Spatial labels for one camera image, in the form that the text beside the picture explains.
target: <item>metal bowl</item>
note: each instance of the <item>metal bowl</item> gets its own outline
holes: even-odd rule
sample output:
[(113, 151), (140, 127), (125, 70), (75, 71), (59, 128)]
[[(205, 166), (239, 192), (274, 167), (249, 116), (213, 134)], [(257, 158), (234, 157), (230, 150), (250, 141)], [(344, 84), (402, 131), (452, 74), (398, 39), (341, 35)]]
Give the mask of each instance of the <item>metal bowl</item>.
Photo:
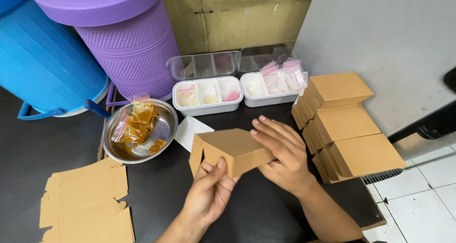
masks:
[[(130, 103), (121, 107), (108, 119), (103, 128), (103, 148), (108, 156), (124, 164), (141, 163), (158, 156), (173, 141), (177, 132), (176, 111), (167, 102), (158, 99), (152, 100), (155, 102), (154, 105), (158, 113), (155, 129), (140, 146), (135, 146), (134, 143), (116, 143), (111, 141), (111, 136), (119, 123), (120, 111), (122, 109), (133, 109), (133, 104)], [(150, 156), (147, 151), (158, 139), (166, 141), (166, 144), (158, 153)]]

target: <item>white tile floor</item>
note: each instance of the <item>white tile floor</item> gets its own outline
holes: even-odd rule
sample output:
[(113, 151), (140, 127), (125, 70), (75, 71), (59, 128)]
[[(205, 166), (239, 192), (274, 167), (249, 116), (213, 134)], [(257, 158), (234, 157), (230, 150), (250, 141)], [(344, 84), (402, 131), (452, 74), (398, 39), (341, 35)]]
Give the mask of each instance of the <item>white tile floor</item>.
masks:
[[(419, 157), (407, 165), (426, 159)], [(364, 231), (370, 242), (456, 242), (456, 156), (405, 170), (368, 188), (387, 221)]]

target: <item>stack of cardboard boxes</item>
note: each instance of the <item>stack of cardboard boxes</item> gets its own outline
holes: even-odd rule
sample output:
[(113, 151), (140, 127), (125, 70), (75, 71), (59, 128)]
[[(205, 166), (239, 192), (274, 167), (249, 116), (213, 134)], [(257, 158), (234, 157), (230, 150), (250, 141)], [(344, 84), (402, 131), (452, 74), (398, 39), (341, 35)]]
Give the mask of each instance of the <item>stack of cardboard boxes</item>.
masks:
[(356, 72), (311, 76), (291, 111), (323, 182), (405, 167), (362, 102), (372, 90)]

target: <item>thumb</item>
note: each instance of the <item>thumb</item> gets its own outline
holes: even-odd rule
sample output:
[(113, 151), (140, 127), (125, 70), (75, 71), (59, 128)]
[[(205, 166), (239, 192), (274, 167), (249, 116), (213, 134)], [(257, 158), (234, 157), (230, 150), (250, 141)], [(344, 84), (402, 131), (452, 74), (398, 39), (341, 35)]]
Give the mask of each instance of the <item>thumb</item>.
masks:
[(227, 169), (228, 165), (226, 163), (225, 158), (220, 157), (218, 159), (217, 164), (214, 166), (214, 169), (212, 169), (210, 173), (208, 173), (206, 176), (204, 176), (198, 181), (199, 190), (201, 192), (208, 191), (220, 180), (220, 178), (222, 178), (225, 175)]

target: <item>black table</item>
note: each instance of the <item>black table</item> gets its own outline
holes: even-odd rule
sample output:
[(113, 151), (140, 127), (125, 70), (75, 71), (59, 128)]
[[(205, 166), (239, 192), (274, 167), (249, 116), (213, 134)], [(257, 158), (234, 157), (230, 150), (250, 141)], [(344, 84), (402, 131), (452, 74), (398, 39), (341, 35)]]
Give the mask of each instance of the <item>black table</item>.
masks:
[[(92, 112), (22, 121), (16, 118), (21, 104), (0, 87), (0, 235), (1, 241), (7, 243), (41, 240), (46, 229), (38, 228), (40, 199), (48, 177), (94, 163), (103, 126), (103, 119)], [(251, 120), (263, 114), (297, 129), (290, 112), (290, 103), (249, 108), (242, 102), (235, 112), (200, 116), (198, 120), (216, 130), (250, 130)], [(181, 210), (193, 180), (188, 158), (189, 152), (174, 141), (160, 156), (127, 165), (129, 191), (122, 200), (131, 206), (138, 243), (157, 239)], [(309, 169), (319, 178), (311, 161)], [(361, 227), (384, 223), (360, 178), (322, 185)], [(225, 212), (208, 229), (202, 242), (315, 239), (299, 201), (254, 169), (242, 176)]]

